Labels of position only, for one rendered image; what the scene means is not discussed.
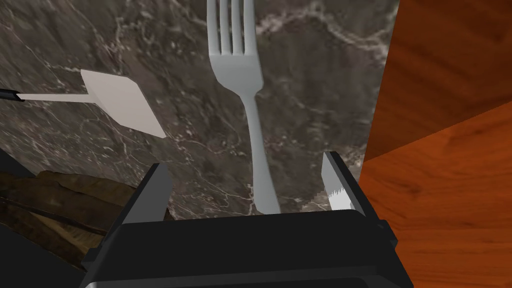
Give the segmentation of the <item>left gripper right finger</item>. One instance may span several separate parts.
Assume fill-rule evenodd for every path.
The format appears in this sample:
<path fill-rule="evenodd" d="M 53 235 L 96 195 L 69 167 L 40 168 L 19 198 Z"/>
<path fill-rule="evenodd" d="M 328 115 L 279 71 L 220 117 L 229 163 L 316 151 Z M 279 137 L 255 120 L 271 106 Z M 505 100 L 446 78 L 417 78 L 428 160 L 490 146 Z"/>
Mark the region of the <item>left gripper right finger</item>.
<path fill-rule="evenodd" d="M 321 178 L 333 210 L 352 209 L 370 220 L 379 220 L 375 209 L 336 151 L 323 153 Z"/>

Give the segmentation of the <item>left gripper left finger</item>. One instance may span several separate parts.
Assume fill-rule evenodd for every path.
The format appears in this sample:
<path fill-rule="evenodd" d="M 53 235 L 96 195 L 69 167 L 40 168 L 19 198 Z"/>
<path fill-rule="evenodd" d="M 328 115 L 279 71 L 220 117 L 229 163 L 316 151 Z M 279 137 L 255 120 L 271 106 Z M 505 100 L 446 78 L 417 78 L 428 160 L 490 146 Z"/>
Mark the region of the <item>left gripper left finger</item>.
<path fill-rule="evenodd" d="M 121 223 L 163 221 L 172 188 L 168 166 L 163 163 L 153 164 L 123 210 Z"/>

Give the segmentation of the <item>grey metal fork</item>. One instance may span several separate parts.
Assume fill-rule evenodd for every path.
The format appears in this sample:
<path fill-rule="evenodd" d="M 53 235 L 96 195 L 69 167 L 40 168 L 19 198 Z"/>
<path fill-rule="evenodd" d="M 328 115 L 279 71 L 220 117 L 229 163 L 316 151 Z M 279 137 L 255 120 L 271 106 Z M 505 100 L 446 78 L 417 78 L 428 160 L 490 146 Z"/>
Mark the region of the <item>grey metal fork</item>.
<path fill-rule="evenodd" d="M 256 94 L 264 80 L 254 0 L 206 0 L 208 54 L 216 80 L 241 99 L 249 129 L 253 202 L 262 214 L 281 212 L 261 130 Z"/>

